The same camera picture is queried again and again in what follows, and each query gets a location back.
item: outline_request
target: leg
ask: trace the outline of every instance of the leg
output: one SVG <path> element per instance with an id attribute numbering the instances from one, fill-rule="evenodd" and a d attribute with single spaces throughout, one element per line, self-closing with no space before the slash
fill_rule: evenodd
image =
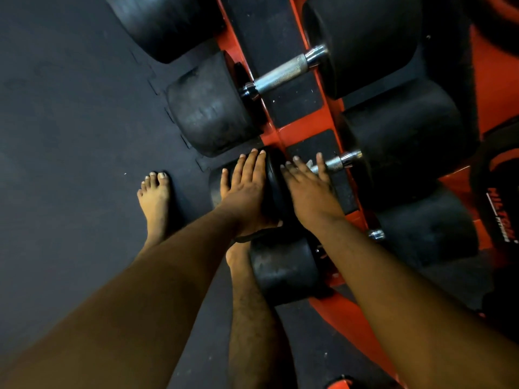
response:
<path id="1" fill-rule="evenodd" d="M 296 388 L 294 361 L 276 311 L 254 278 L 250 243 L 234 244 L 226 255 L 232 277 L 229 378 L 233 388 Z"/>
<path id="2" fill-rule="evenodd" d="M 158 176 L 155 172 L 151 172 L 141 183 L 137 197 L 146 217 L 148 236 L 135 260 L 166 239 L 170 198 L 168 176 L 164 172 L 159 173 Z"/>

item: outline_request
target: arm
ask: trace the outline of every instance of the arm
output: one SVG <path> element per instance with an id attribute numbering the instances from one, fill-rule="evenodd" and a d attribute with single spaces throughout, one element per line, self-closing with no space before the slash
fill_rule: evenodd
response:
<path id="1" fill-rule="evenodd" d="M 321 241 L 409 387 L 519 386 L 519 347 L 348 223 L 322 156 L 284 170 L 301 223 Z"/>
<path id="2" fill-rule="evenodd" d="M 289 341 L 256 283 L 250 242 L 227 252 L 232 277 L 229 379 L 232 388 L 297 388 Z"/>
<path id="3" fill-rule="evenodd" d="M 220 206 L 68 315 L 18 359 L 6 387 L 165 388 L 231 239 L 265 225 L 264 181 L 264 152 L 242 156 Z"/>

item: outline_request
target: forearm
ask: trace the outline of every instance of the forearm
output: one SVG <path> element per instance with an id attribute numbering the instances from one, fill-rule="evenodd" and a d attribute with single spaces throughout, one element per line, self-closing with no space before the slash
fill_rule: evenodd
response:
<path id="1" fill-rule="evenodd" d="M 410 387 L 517 386 L 515 344 L 345 220 L 316 220 L 311 231 Z"/>
<path id="2" fill-rule="evenodd" d="M 232 327 L 229 379 L 233 388 L 296 388 L 287 335 L 248 262 L 231 266 Z"/>
<path id="3" fill-rule="evenodd" d="M 9 388 L 165 388 L 237 223 L 214 210 L 150 249 L 22 355 Z"/>

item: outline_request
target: toe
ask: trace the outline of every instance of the toe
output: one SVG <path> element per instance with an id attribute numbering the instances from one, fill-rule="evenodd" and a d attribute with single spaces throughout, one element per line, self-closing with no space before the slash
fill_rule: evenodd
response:
<path id="1" fill-rule="evenodd" d="M 157 188 L 159 183 L 157 183 L 157 174 L 155 172 L 149 173 L 149 185 L 152 188 Z"/>
<path id="2" fill-rule="evenodd" d="M 161 186 L 168 186 L 169 185 L 169 177 L 166 175 L 165 172 L 159 173 L 159 183 Z"/>

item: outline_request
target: gym floor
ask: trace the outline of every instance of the gym floor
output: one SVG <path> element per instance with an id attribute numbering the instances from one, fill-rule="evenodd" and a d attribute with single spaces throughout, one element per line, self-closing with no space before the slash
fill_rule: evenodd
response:
<path id="1" fill-rule="evenodd" d="M 161 65 L 104 0 L 0 0 L 0 368 L 132 261 L 146 236 L 135 193 L 150 170 L 171 175 L 184 222 L 210 210 L 209 169 L 234 154 L 210 160 L 190 149 L 162 91 L 215 50 L 209 41 Z M 346 106 L 423 71 L 418 52 Z M 425 275 L 470 308 L 491 288 L 484 255 Z M 172 387 L 227 387 L 231 298 L 222 263 Z M 301 388 L 343 373 L 391 386 L 307 301 L 278 311 Z"/>

